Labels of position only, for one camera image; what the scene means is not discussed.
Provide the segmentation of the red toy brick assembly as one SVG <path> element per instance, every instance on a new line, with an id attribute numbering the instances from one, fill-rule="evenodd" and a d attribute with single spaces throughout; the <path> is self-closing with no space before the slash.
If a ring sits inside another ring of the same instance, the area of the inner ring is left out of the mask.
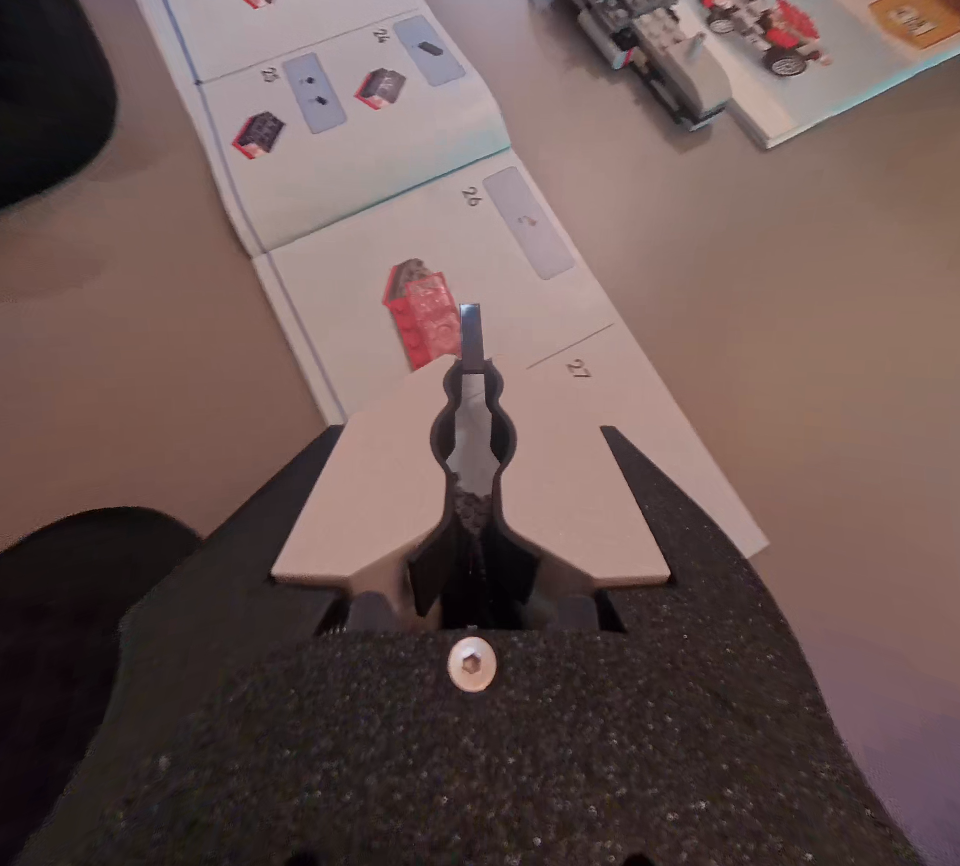
<path id="1" fill-rule="evenodd" d="M 382 304 L 412 370 L 441 356 L 461 356 L 459 307 L 444 274 L 424 260 L 403 260 L 390 269 Z"/>

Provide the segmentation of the small black toy brick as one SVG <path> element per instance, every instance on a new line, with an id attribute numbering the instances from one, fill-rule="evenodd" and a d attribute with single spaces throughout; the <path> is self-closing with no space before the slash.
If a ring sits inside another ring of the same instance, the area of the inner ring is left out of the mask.
<path id="1" fill-rule="evenodd" d="M 460 304 L 461 362 L 465 375 L 482 375 L 486 356 L 479 304 Z"/>

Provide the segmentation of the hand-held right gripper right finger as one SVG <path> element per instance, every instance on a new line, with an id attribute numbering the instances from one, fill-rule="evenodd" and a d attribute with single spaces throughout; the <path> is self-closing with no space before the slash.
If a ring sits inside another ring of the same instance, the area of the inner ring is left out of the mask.
<path id="1" fill-rule="evenodd" d="M 668 564 L 591 404 L 569 377 L 510 356 L 484 366 L 498 462 L 484 535 L 511 601 L 665 584 Z"/>

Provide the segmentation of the open instruction booklet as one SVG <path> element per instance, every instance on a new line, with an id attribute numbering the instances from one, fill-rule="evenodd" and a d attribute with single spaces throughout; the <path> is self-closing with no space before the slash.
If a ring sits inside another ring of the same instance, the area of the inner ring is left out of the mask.
<path id="1" fill-rule="evenodd" d="M 413 371 L 395 268 L 576 383 L 752 557 L 768 538 L 683 415 L 425 0 L 135 0 L 329 425 Z"/>

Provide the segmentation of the grey toy brick car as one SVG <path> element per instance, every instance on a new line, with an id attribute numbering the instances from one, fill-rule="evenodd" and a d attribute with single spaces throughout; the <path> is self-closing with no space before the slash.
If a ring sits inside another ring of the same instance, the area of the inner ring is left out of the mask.
<path id="1" fill-rule="evenodd" d="M 614 69 L 631 68 L 674 122 L 701 129 L 731 101 L 726 70 L 705 34 L 682 28 L 680 0 L 569 0 L 577 22 Z"/>

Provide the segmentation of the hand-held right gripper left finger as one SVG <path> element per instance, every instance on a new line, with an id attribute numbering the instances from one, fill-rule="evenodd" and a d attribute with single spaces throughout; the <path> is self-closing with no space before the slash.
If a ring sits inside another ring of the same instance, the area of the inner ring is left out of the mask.
<path id="1" fill-rule="evenodd" d="M 270 569 L 281 584 L 383 596 L 436 616 L 459 547 L 448 459 L 460 362 L 442 356 L 342 427 Z"/>

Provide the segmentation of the grey desk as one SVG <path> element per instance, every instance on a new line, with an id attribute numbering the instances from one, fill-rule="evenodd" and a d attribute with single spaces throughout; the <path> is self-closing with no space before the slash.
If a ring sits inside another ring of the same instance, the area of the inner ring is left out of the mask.
<path id="1" fill-rule="evenodd" d="M 80 1 L 118 118 L 2 213 L 2 547 L 114 505 L 209 533 L 323 429 L 135 0 Z M 958 62 L 762 151 L 551 0 L 426 1 L 769 538 L 871 788 L 958 864 Z"/>

